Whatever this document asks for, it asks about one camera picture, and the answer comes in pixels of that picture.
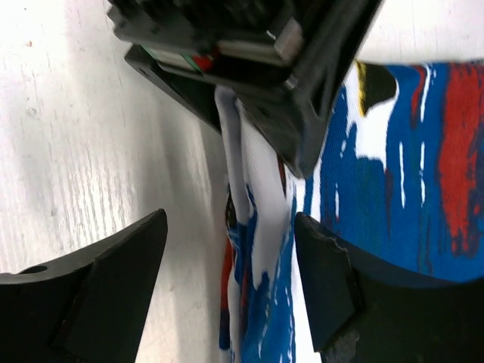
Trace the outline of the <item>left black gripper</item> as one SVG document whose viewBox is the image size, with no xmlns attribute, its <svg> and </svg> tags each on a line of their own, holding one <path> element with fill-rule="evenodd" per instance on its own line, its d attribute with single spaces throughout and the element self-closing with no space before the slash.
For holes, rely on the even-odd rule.
<svg viewBox="0 0 484 363">
<path fill-rule="evenodd" d="M 111 1 L 124 60 L 221 133 L 214 85 L 298 178 L 309 177 L 330 113 L 379 1 Z"/>
</svg>

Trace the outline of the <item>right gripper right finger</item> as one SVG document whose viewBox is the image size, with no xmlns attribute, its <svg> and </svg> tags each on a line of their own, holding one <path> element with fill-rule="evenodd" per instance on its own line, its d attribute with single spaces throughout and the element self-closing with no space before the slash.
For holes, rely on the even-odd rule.
<svg viewBox="0 0 484 363">
<path fill-rule="evenodd" d="M 388 263 L 304 213 L 296 257 L 314 350 L 325 362 L 481 362 L 483 280 Z"/>
</svg>

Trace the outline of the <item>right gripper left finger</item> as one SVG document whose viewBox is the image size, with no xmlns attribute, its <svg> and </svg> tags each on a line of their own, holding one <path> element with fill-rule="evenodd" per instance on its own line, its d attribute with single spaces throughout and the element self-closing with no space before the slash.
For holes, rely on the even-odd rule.
<svg viewBox="0 0 484 363">
<path fill-rule="evenodd" d="M 167 237 L 159 209 L 18 274 L 1 275 L 3 362 L 134 362 Z"/>
</svg>

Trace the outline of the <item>blue white red patterned trousers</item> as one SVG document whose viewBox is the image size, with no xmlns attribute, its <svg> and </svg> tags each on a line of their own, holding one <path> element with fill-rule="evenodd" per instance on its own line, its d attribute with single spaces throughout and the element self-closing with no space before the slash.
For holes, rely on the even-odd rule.
<svg viewBox="0 0 484 363">
<path fill-rule="evenodd" d="M 297 178 L 229 88 L 215 91 L 228 164 L 219 356 L 325 362 L 296 257 L 304 213 L 398 267 L 483 280 L 483 65 L 355 62 L 313 173 Z"/>
</svg>

